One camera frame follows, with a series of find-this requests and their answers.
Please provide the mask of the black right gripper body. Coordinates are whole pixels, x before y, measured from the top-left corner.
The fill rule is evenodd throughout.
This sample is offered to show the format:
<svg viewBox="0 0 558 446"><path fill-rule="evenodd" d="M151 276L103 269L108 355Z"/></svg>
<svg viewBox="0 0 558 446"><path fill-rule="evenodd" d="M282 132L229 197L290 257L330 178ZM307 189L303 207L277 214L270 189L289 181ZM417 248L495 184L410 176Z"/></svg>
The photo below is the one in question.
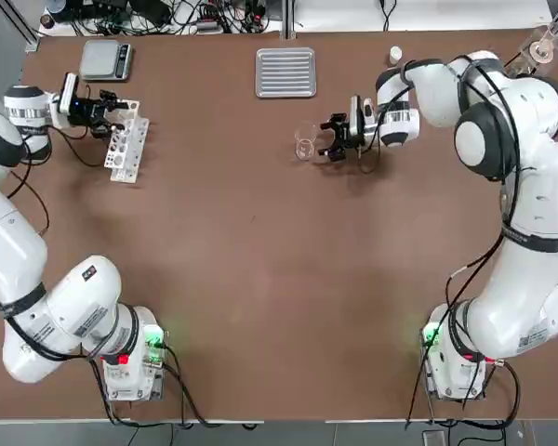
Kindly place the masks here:
<svg viewBox="0 0 558 446"><path fill-rule="evenodd" d="M345 135L335 135L335 139L340 139L343 141L343 146L345 151L349 149L352 145L352 136L350 131L350 121L347 115L347 133Z"/></svg>

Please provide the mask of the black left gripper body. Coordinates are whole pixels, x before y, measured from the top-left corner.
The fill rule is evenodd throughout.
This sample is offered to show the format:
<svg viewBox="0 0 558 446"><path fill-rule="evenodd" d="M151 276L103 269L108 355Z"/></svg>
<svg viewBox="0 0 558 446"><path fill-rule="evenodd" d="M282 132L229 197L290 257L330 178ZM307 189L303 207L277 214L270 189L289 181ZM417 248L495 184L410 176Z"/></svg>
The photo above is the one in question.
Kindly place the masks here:
<svg viewBox="0 0 558 446"><path fill-rule="evenodd" d="M96 127L101 124L104 106L92 98L73 98L69 107L68 122L71 126Z"/></svg>

